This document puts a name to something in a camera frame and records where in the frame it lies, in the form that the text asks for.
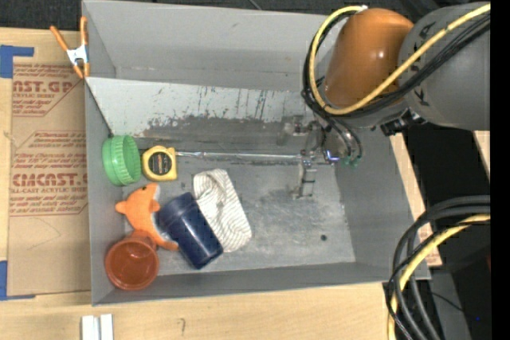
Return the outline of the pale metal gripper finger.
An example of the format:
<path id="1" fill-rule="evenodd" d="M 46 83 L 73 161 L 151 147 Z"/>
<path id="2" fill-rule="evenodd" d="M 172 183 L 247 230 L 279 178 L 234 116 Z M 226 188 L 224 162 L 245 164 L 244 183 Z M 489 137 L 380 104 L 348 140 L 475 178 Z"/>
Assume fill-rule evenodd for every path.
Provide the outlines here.
<path id="1" fill-rule="evenodd" d="M 280 130 L 277 136 L 277 145 L 286 146 L 291 141 L 302 139 L 305 147 L 314 147 L 317 140 L 317 126 L 316 121 L 311 121 L 306 125 L 301 122 L 284 121 L 280 125 Z"/>
<path id="2" fill-rule="evenodd" d="M 316 165 L 309 158 L 302 158 L 299 163 L 298 183 L 292 195 L 294 198 L 311 197 L 317 177 Z"/>

